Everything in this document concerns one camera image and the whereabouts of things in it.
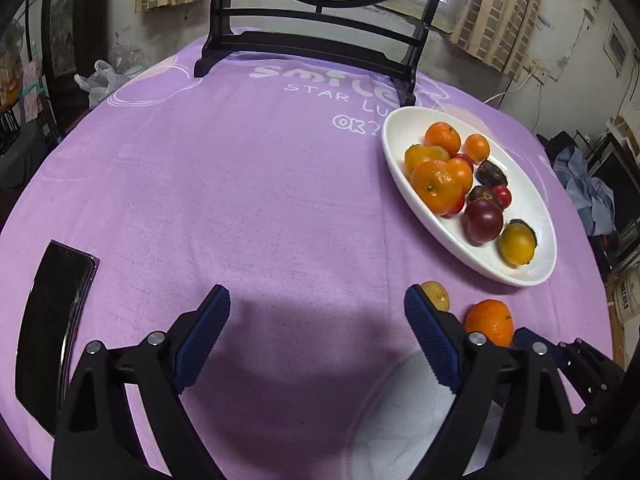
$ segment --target white oval plate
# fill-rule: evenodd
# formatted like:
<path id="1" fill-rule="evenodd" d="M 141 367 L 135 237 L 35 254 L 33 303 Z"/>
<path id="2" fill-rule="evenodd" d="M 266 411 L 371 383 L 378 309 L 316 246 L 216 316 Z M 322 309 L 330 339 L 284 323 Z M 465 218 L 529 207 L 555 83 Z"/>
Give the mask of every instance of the white oval plate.
<path id="1" fill-rule="evenodd" d="M 533 228 L 538 238 L 536 254 L 529 265 L 517 268 L 508 266 L 498 254 L 495 241 L 481 246 L 471 245 L 466 240 L 460 223 L 462 213 L 453 218 L 434 215 L 410 186 L 409 180 L 404 176 L 404 152 L 412 144 L 422 144 L 427 128 L 438 121 L 451 124 L 460 134 L 463 144 L 469 135 L 479 133 L 476 128 L 449 114 L 428 108 L 398 108 L 385 120 L 382 127 L 382 146 L 386 163 L 404 200 L 436 240 L 466 266 L 492 280 L 514 286 L 534 286 L 543 283 L 553 272 L 558 254 L 556 232 L 551 217 L 529 177 L 491 139 L 487 139 L 491 146 L 489 160 L 504 171 L 513 195 L 513 202 L 504 211 L 504 222 L 506 224 L 511 219 L 521 218 Z M 474 186 L 476 184 L 478 181 L 474 178 Z"/>

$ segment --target plastic bag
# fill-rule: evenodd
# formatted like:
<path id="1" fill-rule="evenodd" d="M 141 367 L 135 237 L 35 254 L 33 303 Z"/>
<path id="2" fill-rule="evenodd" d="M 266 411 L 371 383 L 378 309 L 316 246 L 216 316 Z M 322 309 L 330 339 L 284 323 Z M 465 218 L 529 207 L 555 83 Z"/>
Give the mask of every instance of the plastic bag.
<path id="1" fill-rule="evenodd" d="M 91 110 L 130 79 L 128 76 L 116 74 L 113 66 L 101 59 L 95 62 L 94 67 L 95 73 L 88 78 L 79 74 L 74 76 L 78 86 L 89 93 L 89 108 Z"/>

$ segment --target metal screw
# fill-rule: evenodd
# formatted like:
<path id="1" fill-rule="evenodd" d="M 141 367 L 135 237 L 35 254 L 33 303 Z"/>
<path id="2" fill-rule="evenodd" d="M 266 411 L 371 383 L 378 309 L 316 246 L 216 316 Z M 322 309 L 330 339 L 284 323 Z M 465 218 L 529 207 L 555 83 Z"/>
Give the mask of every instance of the metal screw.
<path id="1" fill-rule="evenodd" d="M 486 343 L 486 336 L 482 332 L 472 332 L 469 334 L 469 341 L 476 346 L 482 346 Z"/>
<path id="2" fill-rule="evenodd" d="M 535 343 L 533 343 L 533 345 L 531 345 L 531 348 L 533 348 L 533 351 L 538 355 L 546 354 L 546 345 L 541 341 L 536 341 Z"/>
<path id="3" fill-rule="evenodd" d="M 164 341 L 164 332 L 152 332 L 146 337 L 146 342 L 153 346 L 158 346 Z"/>
<path id="4" fill-rule="evenodd" d="M 88 354 L 95 354 L 102 348 L 102 343 L 100 341 L 91 341 L 84 349 Z"/>

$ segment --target phone screen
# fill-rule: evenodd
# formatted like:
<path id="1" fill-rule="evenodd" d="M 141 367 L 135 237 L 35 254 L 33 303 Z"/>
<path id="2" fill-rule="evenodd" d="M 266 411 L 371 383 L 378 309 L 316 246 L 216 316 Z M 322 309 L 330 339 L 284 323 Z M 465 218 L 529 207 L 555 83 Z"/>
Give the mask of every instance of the phone screen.
<path id="1" fill-rule="evenodd" d="M 98 259 L 51 241 L 22 316 L 15 361 L 15 396 L 50 434 L 68 387 L 78 321 Z"/>

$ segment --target table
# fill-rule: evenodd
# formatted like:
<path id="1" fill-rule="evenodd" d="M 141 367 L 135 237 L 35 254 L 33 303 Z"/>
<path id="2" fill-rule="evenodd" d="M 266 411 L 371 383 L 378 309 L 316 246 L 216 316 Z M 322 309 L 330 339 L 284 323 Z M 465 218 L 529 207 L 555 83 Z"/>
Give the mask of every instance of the table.
<path id="1" fill-rule="evenodd" d="M 215 283 L 228 288 L 230 319 L 181 397 L 228 478 L 360 480 L 415 466 L 451 398 L 429 377 L 404 320 L 413 283 L 443 283 L 459 317 L 499 298 L 517 326 L 553 342 L 581 336 L 611 355 L 587 238 L 523 126 L 418 78 L 418 104 L 500 142 L 551 212 L 556 269 L 548 282 L 516 289 L 457 261 L 402 200 L 380 143 L 398 106 L 386 78 L 239 53 L 194 79 L 201 46 L 149 69 L 82 120 L 0 235 L 0 412 L 46 474 L 53 440 L 15 399 L 13 377 L 22 311 L 51 239 L 100 258 L 72 366 L 89 341 L 136 344 L 195 309 Z M 140 398 L 127 392 L 148 460 L 163 469 Z"/>

